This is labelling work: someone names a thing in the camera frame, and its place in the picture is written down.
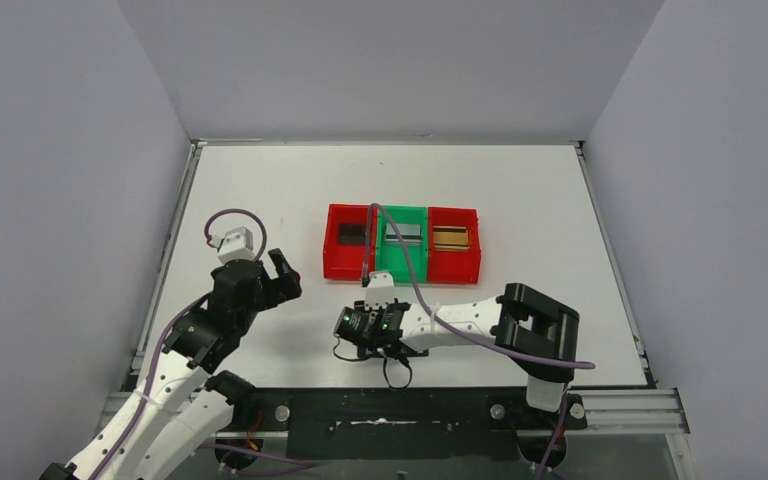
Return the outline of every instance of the white bracket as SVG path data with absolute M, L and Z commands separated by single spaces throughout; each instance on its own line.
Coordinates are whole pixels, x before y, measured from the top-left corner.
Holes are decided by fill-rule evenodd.
M 372 272 L 369 275 L 369 285 L 364 289 L 366 308 L 385 308 L 396 301 L 396 286 L 393 276 L 388 271 Z
M 490 297 L 475 303 L 444 305 L 435 309 L 435 313 L 464 333 L 493 338 L 490 329 L 498 325 L 502 306 L 496 303 L 496 297 Z M 417 352 L 444 345 L 472 344 L 432 320 L 419 304 L 412 304 L 402 315 L 401 329 L 403 334 L 399 340 Z
M 219 261 L 222 265 L 231 260 L 254 260 L 254 241 L 252 233 L 246 227 L 229 230 L 219 245 Z
M 133 478 L 162 480 L 168 477 L 205 440 L 227 427 L 234 407 L 216 392 L 202 391 L 195 401 L 174 417 L 157 436 Z

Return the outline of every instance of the cable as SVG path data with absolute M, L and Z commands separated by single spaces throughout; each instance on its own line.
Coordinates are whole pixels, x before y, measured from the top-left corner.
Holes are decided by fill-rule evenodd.
M 254 444 L 254 442 L 251 441 L 251 436 L 253 433 L 257 432 L 257 430 L 260 428 L 260 424 L 263 422 L 263 411 L 258 410 L 257 411 L 257 421 L 255 422 L 254 426 L 246 430 L 246 444 L 248 444 L 249 448 L 252 450 L 259 450 L 257 448 L 257 445 Z
M 272 470 L 269 472 L 247 472 L 245 470 L 233 470 L 229 466 L 225 466 L 225 470 L 231 472 L 233 475 L 239 475 L 241 477 L 277 477 L 280 475 L 287 475 L 288 473 L 303 472 L 313 467 L 290 467 L 282 470 Z
M 261 233 L 261 241 L 260 241 L 260 248 L 257 251 L 257 254 L 255 254 L 254 259 L 255 261 L 259 260 L 261 255 L 263 255 L 263 251 L 266 250 L 266 226 L 263 224 L 263 221 L 254 213 L 244 210 L 242 208 L 228 208 L 225 210 L 220 210 L 213 215 L 210 216 L 210 218 L 207 219 L 207 222 L 204 224 L 204 236 L 207 238 L 208 242 L 210 241 L 210 226 L 213 224 L 213 222 L 223 216 L 230 213 L 239 213 L 242 215 L 245 215 L 257 223 L 257 225 L 260 227 L 260 233 Z M 160 337 L 157 339 L 157 345 L 154 347 L 154 353 L 151 357 L 151 363 L 149 364 L 148 372 L 146 372 L 145 377 L 145 386 L 143 387 L 143 394 L 144 395 L 151 395 L 151 387 L 154 384 L 154 373 L 157 370 L 157 362 L 160 360 L 160 351 L 163 349 L 163 342 L 166 340 L 166 337 L 169 336 L 169 332 L 172 331 L 172 327 L 175 325 L 175 322 L 181 319 L 184 315 L 187 314 L 191 309 L 194 307 L 201 305 L 207 300 L 207 297 L 210 296 L 210 293 L 205 293 L 196 301 L 193 303 L 187 305 L 183 310 L 178 312 L 177 315 L 172 319 L 172 321 L 167 324 L 163 330 L 160 332 Z M 99 475 L 101 475 L 101 472 L 104 471 L 104 469 L 107 467 L 107 465 L 110 463 L 110 460 L 113 458 L 113 455 L 116 454 L 116 452 L 119 451 L 119 448 L 122 446 L 123 443 L 125 443 L 125 440 L 128 438 L 128 435 L 131 434 L 131 432 L 134 430 L 134 428 L 137 426 L 137 422 L 139 421 L 140 417 L 143 414 L 143 411 L 145 410 L 146 406 L 146 399 L 140 398 L 139 403 L 137 404 L 137 409 L 134 411 L 134 414 L 131 416 L 131 420 L 128 421 L 128 424 L 125 426 L 125 429 L 122 430 L 122 434 L 119 435 L 119 438 L 116 439 L 116 441 L 113 443 L 113 446 L 110 447 L 107 451 L 107 453 L 104 455 L 104 457 L 101 459 L 101 462 L 99 462 L 98 465 L 96 465 L 95 469 L 92 471 L 90 476 L 87 478 L 87 480 L 98 480 Z
M 428 306 L 428 303 L 425 301 L 425 298 L 422 296 L 422 292 L 419 289 L 419 281 L 416 279 L 416 271 L 413 268 L 413 262 L 411 262 L 410 255 L 408 254 L 408 246 L 405 243 L 404 237 L 402 237 L 402 232 L 399 231 L 399 226 L 396 224 L 395 220 L 393 220 L 393 217 L 390 216 L 390 213 L 387 211 L 386 208 L 382 207 L 381 205 L 377 203 L 371 203 L 369 204 L 369 210 L 367 211 L 366 215 L 366 245 L 364 247 L 364 255 L 363 255 L 363 267 L 362 267 L 362 275 L 363 279 L 366 279 L 368 275 L 368 265 L 369 265 L 369 235 L 370 230 L 372 229 L 372 211 L 378 210 L 381 212 L 381 215 L 387 220 L 387 223 L 390 224 L 390 226 L 393 228 L 393 233 L 396 234 L 396 239 L 399 241 L 399 246 L 402 248 L 402 254 L 405 257 L 405 264 L 408 267 L 408 274 L 410 275 L 411 284 L 413 285 L 413 291 L 416 293 L 416 300 L 419 302 L 420 306 L 422 306 L 422 309 L 425 310 L 425 313 L 428 314 L 429 317 L 433 318 L 434 321 L 439 323 L 443 326 L 446 330 L 451 332 L 453 335 L 463 338 L 464 340 L 468 340 L 476 345 L 480 345 L 488 350 L 493 350 L 494 352 L 501 353 L 502 355 L 507 355 L 511 358 L 516 358 L 517 360 L 523 360 L 526 362 L 531 363 L 538 363 L 540 365 L 548 365 L 550 367 L 558 367 L 558 368 L 575 368 L 575 369 L 581 369 L 581 370 L 593 370 L 596 368 L 596 365 L 592 362 L 567 362 L 563 360 L 555 360 L 552 358 L 543 358 L 543 357 L 536 357 L 534 355 L 528 355 L 527 353 L 519 353 L 514 352 L 513 350 L 508 350 L 506 348 L 500 347 L 490 340 L 485 339 L 484 337 L 479 337 L 476 335 L 472 335 L 469 333 L 462 332 L 452 326 L 449 322 L 443 320 L 442 318 L 438 317 L 432 310 L 431 307 Z
M 342 360 L 344 362 L 365 362 L 366 360 L 369 360 L 369 357 L 358 357 L 358 358 L 341 357 L 337 353 L 337 347 L 339 347 L 339 346 L 340 346 L 340 337 L 337 337 L 337 344 L 334 345 L 334 348 L 331 349 L 331 353 L 334 354 L 334 357 L 339 359 L 339 360 Z
M 230 213 L 239 213 L 241 215 L 245 215 L 254 220 L 254 222 L 257 223 L 257 226 L 260 227 L 260 248 L 257 250 L 257 253 L 254 256 L 255 261 L 260 260 L 261 255 L 263 255 L 263 251 L 266 250 L 266 225 L 263 224 L 263 221 L 261 221 L 257 215 L 242 208 L 226 208 L 225 210 L 220 210 L 214 213 L 210 216 L 210 218 L 207 219 L 207 222 L 204 224 L 204 238 L 207 240 L 207 244 L 210 245 L 210 226 L 217 218 L 228 215 Z
M 222 445 L 221 443 L 203 443 L 203 444 L 201 444 L 199 449 L 200 450 L 206 450 L 206 449 L 226 450 L 226 451 L 234 452 L 234 453 L 242 453 L 243 455 L 249 455 L 249 456 L 252 456 L 252 457 L 263 458 L 263 459 L 266 459 L 266 460 L 273 460 L 273 461 L 276 461 L 276 462 L 289 463 L 289 464 L 292 464 L 292 465 L 298 465 L 298 466 L 302 466 L 302 467 L 305 467 L 305 468 L 313 468 L 313 467 L 316 466 L 316 463 L 310 462 L 310 461 L 307 461 L 307 460 L 295 460 L 295 459 L 292 459 L 292 458 L 281 457 L 281 456 L 278 456 L 278 455 L 272 455 L 270 453 L 256 452 L 254 450 L 248 450 L 248 449 L 245 449 L 245 448 L 242 448 L 242 447 L 235 447 L 233 445 Z
M 540 464 L 537 465 L 537 473 L 534 476 L 534 480 L 540 480 L 543 476 L 543 471 L 546 470 L 546 462 L 549 461 L 549 454 L 555 448 L 555 442 L 558 441 L 558 437 L 561 436 L 561 430 L 564 425 L 564 418 L 567 416 L 567 392 L 565 391 L 561 397 L 561 408 L 558 409 L 558 424 L 555 425 L 555 431 L 552 432 L 552 438 L 549 439 L 549 446 L 546 447 L 546 453 L 543 454 L 543 459 L 540 460 Z
M 405 368 L 408 369 L 408 383 L 402 385 L 401 387 L 394 387 L 393 384 L 390 383 L 390 377 L 387 376 L 387 357 L 384 357 L 383 371 L 384 371 L 384 381 L 387 382 L 387 387 L 390 390 L 399 391 L 399 390 L 404 390 L 410 386 L 410 382 L 413 381 L 413 368 L 411 368 L 407 358 L 402 357 L 402 358 L 397 358 L 396 360 L 398 360 L 399 363 L 401 363 L 402 365 L 405 366 Z

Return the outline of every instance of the silver object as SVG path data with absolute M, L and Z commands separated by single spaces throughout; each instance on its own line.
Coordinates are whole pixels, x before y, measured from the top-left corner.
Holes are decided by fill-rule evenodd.
M 570 415 L 576 420 L 584 418 L 584 405 L 580 403 L 573 403 L 570 407 Z
M 490 407 L 490 418 L 493 420 L 501 420 L 505 418 L 505 407 L 498 403 Z
M 286 422 L 288 418 L 290 418 L 290 407 L 286 405 L 278 405 L 275 409 L 275 420 Z

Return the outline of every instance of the glass panel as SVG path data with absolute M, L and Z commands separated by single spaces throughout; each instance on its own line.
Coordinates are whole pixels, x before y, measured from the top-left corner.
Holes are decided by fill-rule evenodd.
M 283 439 L 270 439 L 266 451 L 280 455 Z M 567 480 L 677 480 L 669 447 L 663 435 L 588 435 L 568 437 L 567 458 L 558 467 Z M 199 451 L 169 476 L 169 480 L 228 479 L 229 473 L 217 471 L 213 452 Z M 282 468 L 272 462 L 258 460 L 247 471 Z M 412 480 L 427 478 L 475 480 L 482 478 L 534 478 L 525 462 L 491 462 L 483 457 L 459 457 L 448 460 L 340 460 L 322 465 L 286 479 L 363 479 Z M 543 475 L 543 480 L 560 477 Z

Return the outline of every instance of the metal frame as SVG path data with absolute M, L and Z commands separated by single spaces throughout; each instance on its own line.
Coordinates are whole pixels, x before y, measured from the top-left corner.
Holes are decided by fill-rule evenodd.
M 157 306 L 159 303 L 160 295 L 163 291 L 163 286 L 166 280 L 166 274 L 169 268 L 172 253 L 174 251 L 175 240 L 178 237 L 178 232 L 181 226 L 181 220 L 184 215 L 184 210 L 189 199 L 190 190 L 192 188 L 193 180 L 195 178 L 196 171 L 198 169 L 198 163 L 201 158 L 202 149 L 208 145 L 524 145 L 527 144 L 522 141 L 512 141 L 511 139 L 500 139 L 499 141 L 487 141 L 487 139 L 472 140 L 472 139 L 445 139 L 445 138 L 433 138 L 433 135 L 405 135 L 389 140 L 370 140 L 370 141 L 356 141 L 339 139 L 332 140 L 298 140 L 292 139 L 287 141 L 282 140 L 267 140 L 263 139 L 239 139 L 239 140 L 194 140 L 190 155 L 187 160 L 187 167 L 184 172 L 184 176 L 181 181 L 181 189 L 176 200 L 175 211 L 172 217 L 172 222 L 169 227 L 169 231 L 166 237 L 166 244 L 163 248 L 163 254 L 161 257 L 160 265 L 158 268 L 158 276 L 155 284 L 154 291 L 151 297 L 151 303 L 146 315 L 145 323 L 143 325 L 142 332 L 138 343 L 139 351 L 133 358 L 131 368 L 132 373 L 139 374 L 139 370 L 142 367 L 145 351 L 150 337 L 151 327 L 154 322 L 154 318 L 157 312 Z M 540 144 L 556 144 L 565 145 L 567 143 L 544 143 Z M 644 370 L 648 372 L 651 378 L 651 370 L 646 357 L 646 350 L 641 339 L 636 319 L 631 309 L 631 303 L 628 299 L 628 293 L 625 288 L 625 284 L 622 280 L 619 266 L 617 264 L 616 257 L 614 255 L 613 247 L 605 228 L 605 224 L 599 210 L 598 202 L 593 192 L 592 184 L 587 172 L 586 161 L 584 158 L 584 152 L 582 149 L 582 142 L 572 141 L 569 142 L 576 151 L 578 156 L 579 165 L 581 167 L 582 175 L 584 178 L 585 186 L 590 195 L 590 201 L 593 205 L 596 219 L 599 224 L 599 229 L 602 233 L 602 238 L 605 242 L 608 258 L 611 262 L 611 267 L 614 272 L 614 277 L 617 282 L 617 289 L 620 293 L 620 297 L 623 302 L 623 306 L 626 311 L 629 325 L 631 327 L 632 334 L 634 335 L 635 344 L 637 345 L 638 353 L 640 355 L 641 363 Z M 693 458 L 689 450 L 686 435 L 690 433 L 687 425 L 687 419 L 684 415 L 684 409 L 681 405 L 681 400 L 678 394 L 678 390 L 668 389 L 604 389 L 604 390 L 574 390 L 575 393 L 582 395 L 585 401 L 585 408 L 587 411 L 587 418 L 589 426 L 585 430 L 569 431 L 568 435 L 605 435 L 605 434 L 627 434 L 627 435 L 643 435 L 643 434 L 655 434 L 665 435 L 670 454 L 675 465 L 678 478 L 682 480 L 695 480 L 697 478 L 695 468 L 693 465 Z M 112 418 L 113 414 L 118 411 L 119 407 L 124 403 L 128 393 L 111 393 L 108 396 L 105 403 L 104 410 L 99 422 L 99 427 L 103 428 L 104 425 Z M 541 431 L 528 431 L 519 432 L 521 435 L 545 435 L 547 432 Z M 245 432 L 219 432 L 217 438 L 240 438 L 245 436 Z M 284 438 L 287 436 L 286 432 L 261 432 L 255 435 L 256 438 Z
M 572 391 L 581 395 L 584 401 L 588 425 L 584 430 L 568 430 L 567 435 L 667 435 L 683 438 L 689 433 L 687 418 L 676 389 Z M 107 425 L 129 396 L 129 393 L 117 392 L 107 397 L 99 420 L 99 428 Z M 189 402 L 181 405 L 178 413 L 187 406 Z M 518 433 L 523 436 L 551 434 L 548 430 L 528 430 Z M 245 438 L 245 436 L 246 432 L 234 431 L 216 434 L 217 438 Z M 258 432 L 254 436 L 283 438 L 287 436 L 287 432 Z M 682 458 L 690 455 L 676 454 L 676 456 Z
M 157 305 L 160 303 L 160 295 L 163 293 L 163 285 L 166 283 L 166 274 L 169 271 L 169 262 L 172 259 L 172 252 L 175 250 L 175 241 L 178 239 L 178 232 L 181 229 L 181 220 L 184 218 L 184 210 L 187 208 L 187 201 L 190 198 L 190 190 L 193 187 L 193 180 L 196 177 L 196 168 L 201 159 L 201 150 L 206 145 L 202 141 L 193 141 L 190 145 L 190 154 L 187 158 L 187 166 L 184 169 L 184 176 L 181 178 L 181 188 L 178 190 L 178 198 L 175 200 L 175 210 L 172 214 L 172 222 L 169 224 L 169 231 L 166 233 L 166 243 L 163 245 L 163 253 L 160 257 L 158 266 L 157 281 L 154 284 L 154 290 L 151 294 L 148 313 L 146 313 L 145 323 L 143 324 L 140 339 L 137 343 L 137 355 L 142 358 L 148 345 L 151 327 L 154 325 L 154 317 L 157 314 Z

